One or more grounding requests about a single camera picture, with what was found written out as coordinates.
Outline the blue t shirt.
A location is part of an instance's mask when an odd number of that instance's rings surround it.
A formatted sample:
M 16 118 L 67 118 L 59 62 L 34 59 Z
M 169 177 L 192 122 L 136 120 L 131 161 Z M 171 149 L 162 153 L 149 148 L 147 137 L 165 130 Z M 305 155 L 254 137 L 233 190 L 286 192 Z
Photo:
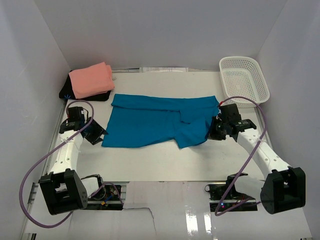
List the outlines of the blue t shirt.
M 174 140 L 180 149 L 208 139 L 219 113 L 216 97 L 166 98 L 115 94 L 102 147 L 140 148 Z

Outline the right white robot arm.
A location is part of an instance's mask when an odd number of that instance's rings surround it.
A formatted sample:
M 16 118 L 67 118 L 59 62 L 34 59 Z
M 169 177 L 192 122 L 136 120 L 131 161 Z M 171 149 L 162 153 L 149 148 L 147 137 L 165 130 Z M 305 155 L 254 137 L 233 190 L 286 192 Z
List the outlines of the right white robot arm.
M 211 122 L 208 138 L 225 140 L 233 138 L 253 160 L 263 174 L 257 180 L 244 173 L 242 167 L 236 174 L 229 175 L 224 186 L 208 185 L 206 192 L 213 197 L 220 195 L 221 207 L 226 197 L 233 200 L 245 195 L 255 199 L 269 214 L 277 214 L 302 208 L 306 204 L 306 174 L 300 167 L 292 167 L 281 159 L 263 141 L 263 136 L 250 119 L 242 119 L 236 104 L 219 106 L 220 113 Z

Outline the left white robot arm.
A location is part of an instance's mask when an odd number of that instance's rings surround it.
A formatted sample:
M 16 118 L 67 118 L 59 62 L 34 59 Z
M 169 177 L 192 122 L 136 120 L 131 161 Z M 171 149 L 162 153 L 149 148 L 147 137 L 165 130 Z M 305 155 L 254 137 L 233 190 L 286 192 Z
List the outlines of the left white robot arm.
M 57 150 L 52 168 L 39 180 L 39 185 L 51 215 L 86 209 L 91 197 L 105 196 L 102 177 L 93 174 L 80 178 L 76 172 L 80 147 L 84 140 L 91 145 L 103 141 L 107 131 L 81 106 L 70 107 L 67 119 L 59 128 L 59 140 L 64 145 Z

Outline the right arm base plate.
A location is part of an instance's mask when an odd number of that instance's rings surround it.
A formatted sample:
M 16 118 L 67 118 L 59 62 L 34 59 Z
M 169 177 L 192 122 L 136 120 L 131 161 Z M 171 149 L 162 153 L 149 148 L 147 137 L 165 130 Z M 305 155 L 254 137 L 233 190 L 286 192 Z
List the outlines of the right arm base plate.
M 225 182 L 213 182 L 209 183 L 204 187 L 204 191 L 209 194 L 209 206 L 212 213 L 215 212 L 216 208 L 219 206 L 218 212 L 223 212 L 229 210 L 233 206 L 243 203 L 245 200 L 249 199 L 237 208 L 231 209 L 231 212 L 255 212 L 258 210 L 257 201 L 243 193 L 234 191 L 233 189 L 227 194 L 222 203 L 219 203 L 225 190 L 228 188 Z

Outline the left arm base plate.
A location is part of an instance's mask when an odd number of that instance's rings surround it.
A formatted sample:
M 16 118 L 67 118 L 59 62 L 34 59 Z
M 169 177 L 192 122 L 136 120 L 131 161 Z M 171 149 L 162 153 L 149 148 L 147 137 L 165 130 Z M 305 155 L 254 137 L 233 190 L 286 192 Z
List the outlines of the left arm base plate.
M 95 196 L 88 200 L 88 211 L 121 211 L 126 199 L 127 182 L 116 182 L 114 186 L 105 185 Z

